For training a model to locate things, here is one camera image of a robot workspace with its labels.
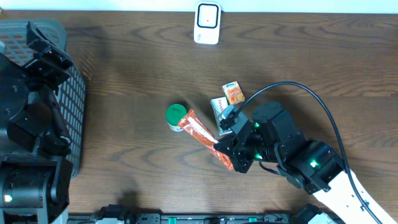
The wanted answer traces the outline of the white medicine box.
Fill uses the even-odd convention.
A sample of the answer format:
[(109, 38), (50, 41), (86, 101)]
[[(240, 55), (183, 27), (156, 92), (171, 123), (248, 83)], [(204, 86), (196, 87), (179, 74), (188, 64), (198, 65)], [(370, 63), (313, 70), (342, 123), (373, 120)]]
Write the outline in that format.
[(228, 101), (226, 97), (224, 96), (224, 97), (214, 98), (210, 101), (210, 103), (215, 115), (216, 127), (218, 129), (219, 135), (223, 136), (231, 133), (230, 130), (225, 131), (222, 128), (220, 128), (220, 114), (228, 107)]

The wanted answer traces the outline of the orange snack bar wrapper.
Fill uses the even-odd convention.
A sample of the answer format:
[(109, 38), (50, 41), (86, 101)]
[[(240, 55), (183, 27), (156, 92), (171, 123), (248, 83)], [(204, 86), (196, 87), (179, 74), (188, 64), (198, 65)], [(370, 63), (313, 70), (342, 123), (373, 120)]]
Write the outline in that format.
[(198, 142), (204, 145), (228, 170), (232, 171), (234, 169), (231, 159), (214, 148), (218, 141), (215, 139), (212, 132), (198, 119), (193, 109), (190, 109), (178, 122), (178, 127), (185, 130), (189, 135), (193, 136)]

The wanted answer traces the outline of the orange tissue pack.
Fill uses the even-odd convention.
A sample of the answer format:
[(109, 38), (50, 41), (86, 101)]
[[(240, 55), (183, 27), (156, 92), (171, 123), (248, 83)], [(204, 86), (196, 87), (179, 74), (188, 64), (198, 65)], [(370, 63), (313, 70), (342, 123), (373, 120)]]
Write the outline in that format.
[(245, 100), (245, 96), (239, 83), (233, 81), (222, 86), (223, 92), (231, 105), (241, 103)]

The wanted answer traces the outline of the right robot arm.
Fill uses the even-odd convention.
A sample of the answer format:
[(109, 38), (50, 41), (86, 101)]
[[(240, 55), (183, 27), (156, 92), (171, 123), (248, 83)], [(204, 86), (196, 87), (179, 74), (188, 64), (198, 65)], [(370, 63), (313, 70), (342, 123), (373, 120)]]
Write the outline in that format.
[(246, 173), (255, 161), (275, 162), (298, 189), (314, 196), (345, 223), (393, 223), (342, 158), (322, 141), (306, 139), (291, 114), (276, 101), (258, 106), (249, 120), (239, 114), (231, 133), (215, 144), (235, 171)]

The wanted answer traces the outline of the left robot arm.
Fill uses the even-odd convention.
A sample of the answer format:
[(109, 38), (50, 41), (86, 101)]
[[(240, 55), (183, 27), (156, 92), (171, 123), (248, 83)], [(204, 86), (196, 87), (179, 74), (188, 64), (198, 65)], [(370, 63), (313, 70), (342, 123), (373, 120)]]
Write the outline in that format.
[(72, 139), (55, 95), (70, 56), (29, 21), (23, 66), (1, 55), (1, 223), (52, 223), (69, 205)]

